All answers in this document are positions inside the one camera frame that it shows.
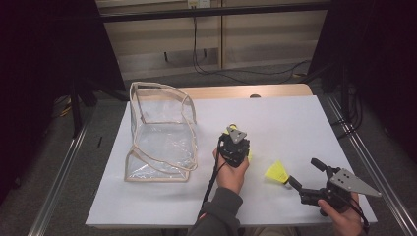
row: wall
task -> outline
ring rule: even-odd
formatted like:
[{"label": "wall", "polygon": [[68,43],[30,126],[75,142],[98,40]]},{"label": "wall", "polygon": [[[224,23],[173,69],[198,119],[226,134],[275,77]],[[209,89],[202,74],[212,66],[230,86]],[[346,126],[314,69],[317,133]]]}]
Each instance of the wall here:
[{"label": "wall", "polygon": [[[255,4],[297,2],[308,1],[261,0],[256,1]],[[222,4],[226,7],[253,6],[254,1],[227,0],[222,1]],[[220,7],[221,1],[211,1],[211,6]],[[171,0],[165,3],[119,7],[102,7],[101,3],[99,11],[101,14],[119,14],[186,8],[187,1],[172,2]],[[313,57],[325,16],[326,11],[316,11],[198,18],[197,49],[212,49],[215,54],[215,68],[299,62]],[[130,63],[132,63],[132,60],[138,58],[134,55],[151,55],[152,53],[162,55],[163,52],[192,51],[194,46],[193,19],[107,23],[105,26],[116,57],[119,58],[125,80],[158,75],[158,73],[145,73],[144,75],[132,73],[134,69],[124,64],[129,61],[125,60],[126,58],[130,58]],[[131,70],[130,73],[126,73],[125,68]]]}]

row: transparent plastic bag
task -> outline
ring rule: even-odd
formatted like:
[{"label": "transparent plastic bag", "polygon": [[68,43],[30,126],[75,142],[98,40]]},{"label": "transparent plastic bag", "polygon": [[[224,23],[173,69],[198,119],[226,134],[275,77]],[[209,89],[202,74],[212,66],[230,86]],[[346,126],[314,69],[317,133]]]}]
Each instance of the transparent plastic bag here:
[{"label": "transparent plastic bag", "polygon": [[125,181],[187,181],[197,168],[193,100],[180,89],[156,83],[130,88],[132,147]]}]

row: power outlet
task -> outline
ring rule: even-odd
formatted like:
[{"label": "power outlet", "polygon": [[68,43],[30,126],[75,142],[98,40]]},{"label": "power outlet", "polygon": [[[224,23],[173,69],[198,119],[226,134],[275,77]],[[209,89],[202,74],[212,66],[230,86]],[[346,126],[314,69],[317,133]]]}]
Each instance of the power outlet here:
[{"label": "power outlet", "polygon": [[211,1],[210,0],[199,0],[199,8],[210,8]]},{"label": "power outlet", "polygon": [[188,8],[199,8],[199,0],[188,0]]}]

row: yellow object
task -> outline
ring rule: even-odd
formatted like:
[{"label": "yellow object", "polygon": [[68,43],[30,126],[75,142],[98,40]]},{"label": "yellow object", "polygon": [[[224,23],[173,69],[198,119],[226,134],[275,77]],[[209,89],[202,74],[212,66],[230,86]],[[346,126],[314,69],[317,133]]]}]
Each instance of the yellow object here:
[{"label": "yellow object", "polygon": [[[230,127],[232,130],[237,130],[237,126],[236,126],[235,124],[231,124],[231,125],[229,125],[229,127]],[[229,132],[227,131],[227,129],[223,132],[223,134],[226,134],[226,135],[228,135],[228,134],[229,134]]]},{"label": "yellow object", "polygon": [[251,162],[252,160],[252,151],[249,149],[248,160]]},{"label": "yellow object", "polygon": [[265,173],[265,176],[269,179],[276,180],[282,184],[285,184],[288,181],[288,174],[286,173],[284,166],[282,163],[278,160],[276,161],[273,166],[271,166],[267,172]]}]

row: dark background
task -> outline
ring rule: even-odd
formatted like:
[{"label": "dark background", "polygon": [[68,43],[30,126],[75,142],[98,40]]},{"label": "dark background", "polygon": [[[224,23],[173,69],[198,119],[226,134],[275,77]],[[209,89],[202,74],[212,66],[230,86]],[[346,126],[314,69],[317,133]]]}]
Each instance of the dark background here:
[{"label": "dark background", "polygon": [[112,89],[124,84],[103,24],[56,24],[98,16],[93,0],[2,1],[0,4],[0,203],[25,172],[51,119],[54,100],[89,92],[84,80]]}]

